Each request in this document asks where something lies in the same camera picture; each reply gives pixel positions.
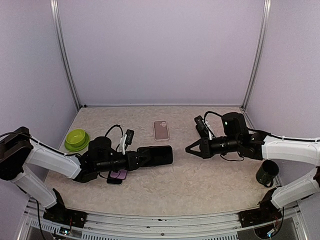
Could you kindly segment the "purple phone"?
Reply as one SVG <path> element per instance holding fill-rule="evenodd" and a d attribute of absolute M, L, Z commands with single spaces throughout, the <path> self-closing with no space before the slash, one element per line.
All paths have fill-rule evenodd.
<path fill-rule="evenodd" d="M 110 171 L 109 175 L 113 179 L 125 180 L 126 177 L 127 177 L 127 173 L 128 173 L 127 170 L 121 169 L 121 170 L 118 170 L 118 171 Z"/>

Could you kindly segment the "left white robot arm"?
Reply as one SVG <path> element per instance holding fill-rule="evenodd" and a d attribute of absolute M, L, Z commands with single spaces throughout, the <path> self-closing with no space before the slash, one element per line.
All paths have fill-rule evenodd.
<path fill-rule="evenodd" d="M 70 218 L 60 193 L 48 188 L 30 169 L 36 165 L 59 173 L 76 182 L 87 183 L 107 171 L 133 171 L 151 160 L 148 153 L 117 152 L 106 136 L 88 143 L 83 155 L 68 154 L 49 147 L 30 135 L 27 127 L 0 136 L 0 178 L 10 181 L 37 200 L 57 221 Z"/>

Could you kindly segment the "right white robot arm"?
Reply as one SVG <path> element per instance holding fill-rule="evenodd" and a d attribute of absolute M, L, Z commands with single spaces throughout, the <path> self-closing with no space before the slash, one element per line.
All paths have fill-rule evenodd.
<path fill-rule="evenodd" d="M 304 176 L 279 188 L 269 190 L 256 210 L 256 218 L 266 222 L 276 209 L 309 197 L 320 191 L 320 140 L 319 138 L 290 138 L 250 129 L 243 114 L 229 112 L 220 116 L 224 136 L 212 134 L 205 116 L 194 121 L 201 138 L 185 148 L 186 153 L 202 159 L 237 152 L 242 158 L 260 160 L 287 160 L 314 165 Z"/>

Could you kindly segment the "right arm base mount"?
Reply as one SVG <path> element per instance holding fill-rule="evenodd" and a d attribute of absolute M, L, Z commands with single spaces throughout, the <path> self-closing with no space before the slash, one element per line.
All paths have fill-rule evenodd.
<path fill-rule="evenodd" d="M 275 207 L 271 202 L 275 190 L 276 188 L 272 188 L 265 194 L 258 203 L 258 208 L 243 210 L 238 213 L 242 228 L 268 223 L 283 217 L 282 210 Z"/>

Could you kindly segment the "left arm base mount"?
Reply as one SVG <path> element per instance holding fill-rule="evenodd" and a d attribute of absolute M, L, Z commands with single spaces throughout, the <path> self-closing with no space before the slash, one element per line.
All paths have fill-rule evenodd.
<path fill-rule="evenodd" d="M 88 214 L 84 211 L 66 208 L 60 193 L 54 188 L 52 190 L 56 196 L 56 203 L 51 207 L 45 208 L 43 218 L 55 223 L 83 229 Z"/>

